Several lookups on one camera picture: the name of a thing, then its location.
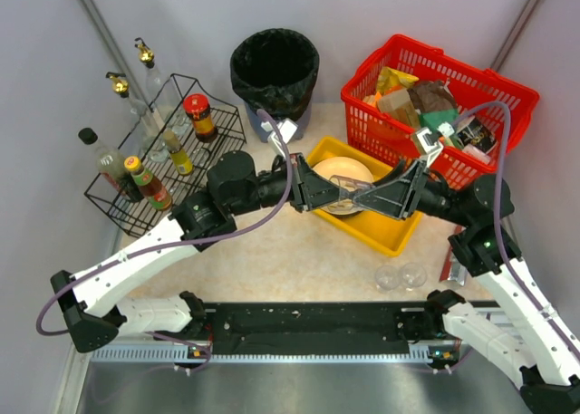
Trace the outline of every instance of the bottle cap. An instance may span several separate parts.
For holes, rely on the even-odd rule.
[[[155,53],[145,44],[142,38],[135,38],[135,42],[135,47],[139,49],[139,60],[147,67],[152,67]]]
[[[125,159],[125,169],[129,172],[135,172],[141,168],[141,161],[137,156],[129,156]]]
[[[85,127],[84,129],[79,131],[79,138],[86,145],[92,145],[97,141],[99,137],[90,127]]]
[[[165,140],[167,146],[172,149],[179,149],[181,147],[178,137],[171,129],[167,129],[163,132],[163,140]]]
[[[127,97],[129,95],[129,83],[121,77],[125,77],[122,72],[107,72],[107,79],[112,80],[112,90],[118,93],[121,97]]]
[[[183,101],[183,109],[190,115],[199,115],[209,107],[208,97],[203,94],[191,94]]]

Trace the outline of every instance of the red-capped jar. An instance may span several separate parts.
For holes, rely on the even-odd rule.
[[[216,138],[218,128],[211,120],[208,97],[203,94],[191,94],[183,101],[183,109],[191,119],[199,141],[209,143]]]

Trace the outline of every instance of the red plastic basket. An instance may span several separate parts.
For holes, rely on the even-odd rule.
[[[411,142],[414,130],[363,102],[375,94],[376,81],[383,66],[389,66],[419,77],[420,80],[449,81],[449,89],[459,105],[459,113],[483,102],[499,100],[511,110],[511,131],[507,152],[526,133],[539,94],[519,83],[506,79],[490,69],[479,70],[445,55],[442,49],[428,46],[404,35],[394,35],[383,47],[374,51],[344,85],[341,98],[346,111],[348,143],[391,166],[401,158],[417,158],[419,153]],[[499,140],[504,129],[500,108],[477,114]],[[496,170],[498,148],[489,153],[489,165],[472,158],[459,149],[446,147],[432,165],[453,188],[463,188],[481,174]]]

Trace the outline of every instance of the gray wall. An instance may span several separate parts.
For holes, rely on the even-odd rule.
[[[443,47],[478,67],[491,64],[526,0],[95,0],[132,64],[142,36],[165,72],[198,77],[224,100],[229,57],[250,34],[287,27],[308,36],[321,56],[315,101],[339,101],[357,66],[393,34]]]
[[[507,160],[517,238],[533,275],[580,332],[578,0],[545,0],[502,73],[541,95],[520,146]]]
[[[114,228],[82,194],[96,170],[77,139],[93,126],[117,142],[112,63],[76,0],[0,0],[0,412],[49,412],[68,337],[36,334],[49,278],[104,257]],[[63,327],[58,313],[46,326]]]

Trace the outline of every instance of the black garbage bag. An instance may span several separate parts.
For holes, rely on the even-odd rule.
[[[298,120],[318,76],[314,45],[289,29],[267,29],[240,44],[229,62],[232,88],[253,112],[264,109],[276,120]]]

